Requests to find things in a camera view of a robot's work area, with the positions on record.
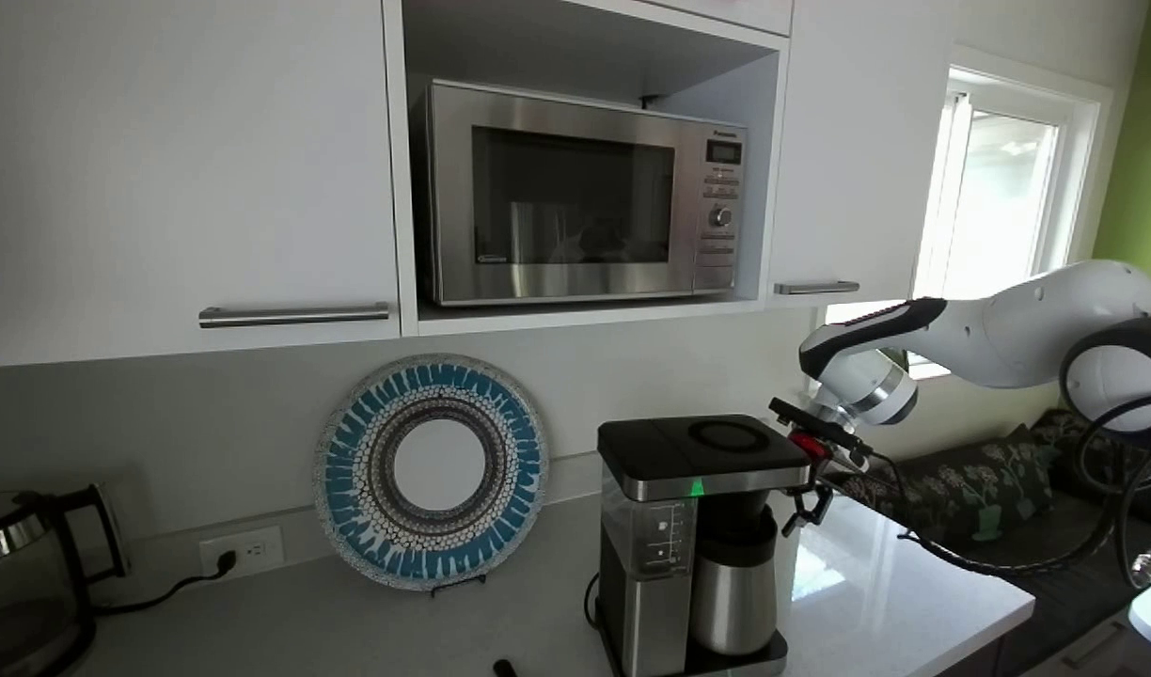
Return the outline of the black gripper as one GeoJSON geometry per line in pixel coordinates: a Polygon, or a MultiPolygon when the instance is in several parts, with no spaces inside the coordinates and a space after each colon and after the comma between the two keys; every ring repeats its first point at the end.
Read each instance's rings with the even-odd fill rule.
{"type": "Polygon", "coordinates": [[[873,466],[873,449],[788,400],[770,400],[770,415],[788,425],[788,441],[810,459],[810,481],[790,487],[794,515],[781,530],[819,525],[836,487],[873,466]]]}

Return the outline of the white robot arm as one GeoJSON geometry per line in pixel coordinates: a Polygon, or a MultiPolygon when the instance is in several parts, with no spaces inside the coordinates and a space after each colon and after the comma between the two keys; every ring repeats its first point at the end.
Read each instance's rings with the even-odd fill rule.
{"type": "Polygon", "coordinates": [[[909,298],[848,324],[824,324],[796,347],[816,383],[810,406],[770,410],[811,435],[811,459],[867,474],[857,425],[895,425],[917,403],[899,363],[917,353],[978,388],[1060,383],[1060,400],[1107,431],[1151,445],[1151,278],[1122,259],[1045,269],[993,298],[909,298]]]}

